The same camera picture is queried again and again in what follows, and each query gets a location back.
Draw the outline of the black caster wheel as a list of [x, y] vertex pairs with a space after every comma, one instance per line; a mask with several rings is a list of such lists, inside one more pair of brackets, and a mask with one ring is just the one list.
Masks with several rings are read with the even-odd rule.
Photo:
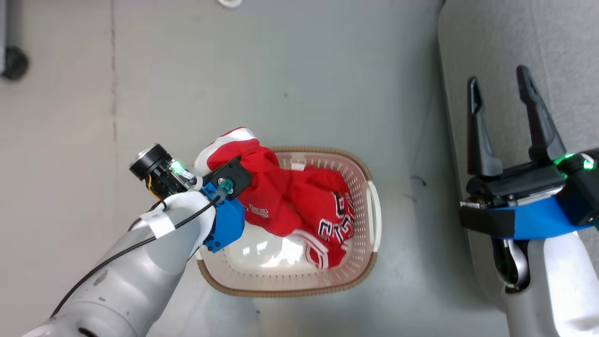
[[19, 81], [27, 73], [28, 68], [29, 58], [24, 51], [15, 45], [8, 45], [5, 48], [2, 77], [9, 81]]

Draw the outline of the grey fabric sofa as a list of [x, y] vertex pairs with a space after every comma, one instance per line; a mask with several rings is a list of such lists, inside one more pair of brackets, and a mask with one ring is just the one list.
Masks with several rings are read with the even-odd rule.
[[516, 68], [529, 68], [568, 152], [599, 148], [599, 0], [446, 0], [438, 18], [456, 185], [467, 197], [467, 82], [505, 168], [530, 160]]

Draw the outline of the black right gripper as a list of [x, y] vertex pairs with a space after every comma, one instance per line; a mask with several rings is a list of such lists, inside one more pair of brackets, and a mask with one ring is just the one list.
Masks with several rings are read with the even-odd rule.
[[[467, 182], [474, 208], [526, 205], [555, 196], [571, 222], [599, 220], [599, 149], [566, 154], [541, 91], [525, 65], [516, 68], [520, 100], [526, 105], [533, 162], [504, 170], [485, 124], [485, 103], [477, 77], [467, 83]], [[551, 161], [552, 164], [538, 161]]]

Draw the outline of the left gripper with black motor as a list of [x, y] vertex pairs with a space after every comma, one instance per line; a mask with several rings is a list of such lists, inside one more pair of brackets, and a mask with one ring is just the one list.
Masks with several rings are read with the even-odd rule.
[[159, 200], [189, 190], [200, 190], [203, 180], [174, 159], [160, 144], [139, 152], [129, 171]]

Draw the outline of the white tape strip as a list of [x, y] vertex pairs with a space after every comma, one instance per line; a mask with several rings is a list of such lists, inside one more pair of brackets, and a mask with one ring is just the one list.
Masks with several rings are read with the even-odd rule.
[[139, 216], [143, 227], [149, 227], [154, 237], [159, 239], [173, 231], [175, 225], [163, 210], [152, 210]]

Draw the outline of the red basketball jersey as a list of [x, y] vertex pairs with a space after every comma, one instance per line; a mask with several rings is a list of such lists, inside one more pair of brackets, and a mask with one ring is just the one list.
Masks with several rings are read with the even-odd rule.
[[209, 144], [193, 171], [204, 176], [236, 157], [252, 175], [252, 183], [238, 196], [246, 221], [278, 237], [301, 239], [305, 258], [319, 269], [338, 266], [355, 232], [354, 203], [342, 174], [315, 166], [284, 169], [274, 151], [246, 127]]

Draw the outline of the cream laundry basket, brown rim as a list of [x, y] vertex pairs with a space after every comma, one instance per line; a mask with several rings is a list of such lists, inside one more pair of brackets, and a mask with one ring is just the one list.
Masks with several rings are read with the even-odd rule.
[[382, 211], [368, 167], [350, 152], [323, 147], [275, 147], [285, 169], [302, 166], [338, 171], [355, 205], [355, 234], [340, 264], [317, 269], [305, 258], [297, 237], [280, 238], [246, 224], [242, 237], [219, 252], [199, 248], [197, 267], [221, 293], [238, 297], [306, 297], [343, 292], [364, 281], [377, 261], [382, 235]]

